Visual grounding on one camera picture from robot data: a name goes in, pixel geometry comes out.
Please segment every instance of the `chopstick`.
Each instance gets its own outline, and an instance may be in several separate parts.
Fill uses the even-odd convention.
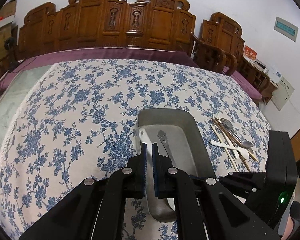
[[[210,126],[211,126],[212,130],[214,131],[214,133],[216,134],[216,136],[218,137],[219,141],[220,141],[221,143],[223,143],[223,141],[222,141],[222,139],[221,139],[221,136],[220,136],[220,134],[217,132],[217,130],[216,130],[216,128],[214,127],[214,125],[213,125],[213,124],[210,124]],[[228,155],[228,158],[229,158],[230,161],[231,161],[232,166],[234,167],[234,170],[235,170],[236,172],[239,172],[239,170],[238,170],[238,168],[237,168],[237,165],[235,164],[235,162],[234,162],[232,156],[230,155],[229,150],[225,148],[225,151],[226,151],[226,154]]]
[[[234,142],[235,142],[237,145],[239,145],[240,147],[246,149],[246,147],[244,147],[244,146],[242,145],[242,143],[241,143],[236,137],[234,137],[231,133],[229,133],[229,132],[223,127],[223,125],[219,122],[218,119],[216,119],[214,123],[216,123],[216,125],[218,125],[218,127],[219,127],[221,130],[223,130],[223,132],[225,132],[226,135],[228,135],[228,137],[230,137],[230,139],[232,139],[232,141],[234,141]],[[259,163],[259,160],[258,160],[258,159],[257,159],[257,158],[249,151],[249,149],[247,149],[247,151],[248,151],[248,153],[249,153],[249,156],[250,156],[255,162]]]
[[[213,118],[212,121],[229,137],[229,132],[223,127],[223,125],[219,122],[219,120],[217,118]],[[250,168],[247,164],[247,162],[245,161],[245,159],[241,156],[241,154],[239,154],[240,160],[242,161],[242,163],[244,164],[244,166],[246,166],[248,172],[250,171]]]

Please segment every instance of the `blue floral pattern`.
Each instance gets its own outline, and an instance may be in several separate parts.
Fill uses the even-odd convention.
[[[219,113],[254,142],[264,171],[270,126],[228,76],[143,60],[79,60],[53,65],[29,92],[0,157],[0,224],[12,239],[86,177],[102,179],[136,155],[143,108],[177,108],[195,118],[217,176],[233,171],[209,123]],[[240,171],[246,171],[237,161]],[[122,238],[177,239],[176,223],[149,214],[145,199],[127,199]]]

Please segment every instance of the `white wall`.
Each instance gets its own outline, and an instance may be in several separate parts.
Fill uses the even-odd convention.
[[[68,0],[17,0],[16,22],[21,27],[29,10],[44,2],[53,2],[57,10],[65,7]],[[203,19],[214,12],[222,12],[236,20],[243,29],[246,44],[258,53],[258,58],[274,65],[296,89],[291,101],[300,109],[300,10],[293,0],[188,0],[190,12],[197,16],[195,35]],[[294,43],[273,30],[275,17],[279,16],[299,27]],[[276,130],[288,131],[290,136],[300,128],[300,116],[287,103],[279,112],[270,102],[265,116]]]

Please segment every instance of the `metal bolt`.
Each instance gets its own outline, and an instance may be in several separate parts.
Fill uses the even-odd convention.
[[[178,170],[175,167],[171,167],[171,168],[168,169],[168,172],[170,174],[176,174],[178,172]]]
[[[87,178],[84,180],[83,182],[86,186],[90,186],[94,183],[94,179],[93,178]]]
[[[213,178],[207,178],[206,183],[213,186],[216,183],[216,180]]]
[[[122,173],[123,174],[130,174],[132,172],[132,169],[129,167],[123,168],[122,169]]]

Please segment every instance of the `pile of utensils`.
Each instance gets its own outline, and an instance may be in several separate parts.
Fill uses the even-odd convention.
[[[250,168],[246,162],[249,160],[249,157],[255,162],[259,162],[258,159],[253,155],[253,150],[251,147],[254,146],[253,143],[247,140],[240,140],[238,135],[235,133],[232,123],[225,119],[220,118],[219,115],[213,116],[212,118],[213,124],[210,124],[212,130],[216,134],[218,140],[220,142],[214,141],[210,139],[210,144],[218,147],[223,147],[228,155],[232,166],[236,172],[239,172],[235,160],[232,158],[232,155],[229,152],[229,149],[232,151],[235,159],[240,159],[244,166],[247,168],[248,172],[250,172]],[[220,129],[221,134],[217,132],[216,127]]]

